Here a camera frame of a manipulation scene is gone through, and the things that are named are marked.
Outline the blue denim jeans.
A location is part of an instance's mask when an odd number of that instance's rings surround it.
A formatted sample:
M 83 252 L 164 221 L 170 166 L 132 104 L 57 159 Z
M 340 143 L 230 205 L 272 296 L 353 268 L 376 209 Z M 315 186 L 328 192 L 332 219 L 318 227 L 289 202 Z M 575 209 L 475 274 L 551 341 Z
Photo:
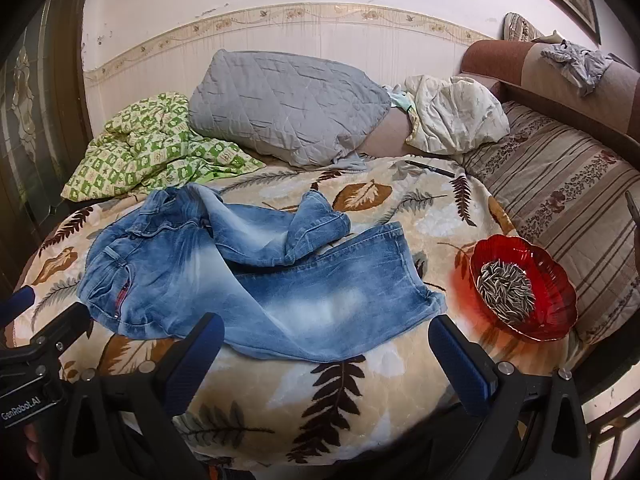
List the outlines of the blue denim jeans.
M 315 363 L 360 356 L 446 310 L 399 223 L 354 233 L 316 190 L 286 212 L 199 184 L 153 192 L 104 229 L 77 296 L 131 339 L 184 337 L 210 312 L 237 352 Z

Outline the beige leaf-print blanket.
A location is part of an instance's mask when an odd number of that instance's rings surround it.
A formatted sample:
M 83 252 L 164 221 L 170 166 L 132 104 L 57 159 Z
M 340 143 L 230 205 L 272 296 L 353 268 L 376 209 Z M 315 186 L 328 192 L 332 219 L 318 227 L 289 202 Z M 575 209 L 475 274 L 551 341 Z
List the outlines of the beige leaf-print blanket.
M 564 339 L 504 326 L 471 257 L 503 228 L 488 189 L 451 160 L 376 158 L 362 171 L 270 167 L 78 211 L 32 260 L 27 344 L 75 302 L 89 333 L 61 375 L 115 376 L 175 350 L 213 312 L 224 344 L 174 425 L 235 468 L 330 464 L 396 440 L 448 380 L 428 332 L 451 318 L 494 359 L 544 375 Z

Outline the red bowl of sunflower seeds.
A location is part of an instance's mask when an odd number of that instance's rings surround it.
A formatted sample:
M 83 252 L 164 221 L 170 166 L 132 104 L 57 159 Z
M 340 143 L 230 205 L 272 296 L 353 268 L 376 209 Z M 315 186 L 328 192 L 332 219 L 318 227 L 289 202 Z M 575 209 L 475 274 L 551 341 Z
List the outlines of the red bowl of sunflower seeds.
M 470 271 L 484 307 L 513 333 L 556 341 L 577 322 L 576 290 L 566 271 L 524 238 L 496 234 L 480 240 Z

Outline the dark wooden door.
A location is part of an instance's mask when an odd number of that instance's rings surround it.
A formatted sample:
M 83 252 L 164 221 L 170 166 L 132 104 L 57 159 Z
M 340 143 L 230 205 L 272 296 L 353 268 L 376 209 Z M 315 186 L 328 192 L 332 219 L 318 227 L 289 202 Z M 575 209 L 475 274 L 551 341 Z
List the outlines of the dark wooden door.
M 1 293 L 73 210 L 63 185 L 92 131 L 81 67 L 86 0 L 1 0 Z

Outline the green white patterned quilt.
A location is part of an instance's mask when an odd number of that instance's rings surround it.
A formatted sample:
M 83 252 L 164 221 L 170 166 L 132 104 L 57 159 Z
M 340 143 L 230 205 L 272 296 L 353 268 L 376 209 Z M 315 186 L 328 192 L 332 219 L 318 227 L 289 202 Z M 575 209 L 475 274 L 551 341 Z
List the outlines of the green white patterned quilt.
M 61 196 L 81 203 L 234 178 L 264 167 L 238 144 L 195 132 L 188 98 L 164 92 L 126 106 L 105 123 Z

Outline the black pen on blanket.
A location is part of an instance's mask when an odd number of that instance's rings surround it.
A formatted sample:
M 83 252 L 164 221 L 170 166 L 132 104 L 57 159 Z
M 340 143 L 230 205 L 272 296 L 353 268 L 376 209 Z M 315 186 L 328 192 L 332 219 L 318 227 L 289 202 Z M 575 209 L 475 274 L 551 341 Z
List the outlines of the black pen on blanket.
M 423 162 L 416 162 L 415 160 L 405 160 L 405 162 L 413 167 L 425 169 L 425 170 L 434 172 L 435 174 L 440 174 L 441 176 L 447 177 L 449 179 L 454 179 L 456 177 L 456 175 L 451 171 L 434 167 L 432 165 L 427 165 L 427 164 L 424 164 Z

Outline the striped brown bed cushion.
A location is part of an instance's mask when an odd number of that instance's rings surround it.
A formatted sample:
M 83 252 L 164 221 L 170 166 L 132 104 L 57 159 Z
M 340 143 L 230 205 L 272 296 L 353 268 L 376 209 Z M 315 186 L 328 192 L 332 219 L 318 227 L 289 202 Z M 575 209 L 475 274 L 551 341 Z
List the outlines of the striped brown bed cushion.
M 574 285 L 585 344 L 621 328 L 639 307 L 636 225 L 626 198 L 639 173 L 588 133 L 520 103 L 503 104 L 510 132 L 462 158 L 513 222 L 544 248 Z

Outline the cream crumpled pillow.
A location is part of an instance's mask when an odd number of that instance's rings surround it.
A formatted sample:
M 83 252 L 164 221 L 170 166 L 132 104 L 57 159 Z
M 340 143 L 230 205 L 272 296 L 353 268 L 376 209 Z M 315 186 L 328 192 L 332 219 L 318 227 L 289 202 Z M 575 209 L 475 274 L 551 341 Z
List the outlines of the cream crumpled pillow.
M 406 143 L 421 152 L 461 155 L 510 132 L 500 101 L 470 77 L 410 76 L 402 88 L 410 101 Z

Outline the grey quilted pillow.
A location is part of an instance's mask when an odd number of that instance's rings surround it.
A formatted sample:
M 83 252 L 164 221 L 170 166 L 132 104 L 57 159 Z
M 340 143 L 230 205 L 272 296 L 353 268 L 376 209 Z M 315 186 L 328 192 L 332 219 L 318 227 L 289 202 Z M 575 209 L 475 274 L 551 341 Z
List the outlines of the grey quilted pillow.
M 392 107 L 362 70 L 311 56 L 217 51 L 189 102 L 191 127 L 300 168 L 352 164 Z

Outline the light teal small item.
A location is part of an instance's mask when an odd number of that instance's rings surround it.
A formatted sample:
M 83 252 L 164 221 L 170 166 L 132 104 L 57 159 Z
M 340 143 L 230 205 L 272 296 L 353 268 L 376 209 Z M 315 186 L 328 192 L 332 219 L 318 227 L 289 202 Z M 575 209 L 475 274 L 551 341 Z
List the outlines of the light teal small item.
M 395 87 L 385 86 L 385 90 L 390 97 L 392 107 L 399 108 L 406 114 L 414 107 L 413 97 L 406 90 L 396 84 Z

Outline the grey cloth on headboard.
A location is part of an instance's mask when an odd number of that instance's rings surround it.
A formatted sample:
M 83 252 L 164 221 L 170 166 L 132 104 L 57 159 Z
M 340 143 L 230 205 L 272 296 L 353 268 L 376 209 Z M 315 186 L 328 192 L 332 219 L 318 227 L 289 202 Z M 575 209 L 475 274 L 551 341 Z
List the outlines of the grey cloth on headboard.
M 582 98 L 596 90 L 614 62 L 600 50 L 589 50 L 566 40 L 549 44 L 540 51 L 540 55 L 577 89 L 578 96 Z

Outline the patterned cushion behind headboard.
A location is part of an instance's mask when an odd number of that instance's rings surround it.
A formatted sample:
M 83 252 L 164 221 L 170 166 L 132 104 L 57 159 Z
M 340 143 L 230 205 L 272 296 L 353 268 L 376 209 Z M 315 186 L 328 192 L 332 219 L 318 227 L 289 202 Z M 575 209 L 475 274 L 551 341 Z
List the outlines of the patterned cushion behind headboard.
M 502 22 L 502 39 L 506 41 L 533 42 L 544 34 L 520 14 L 509 12 Z

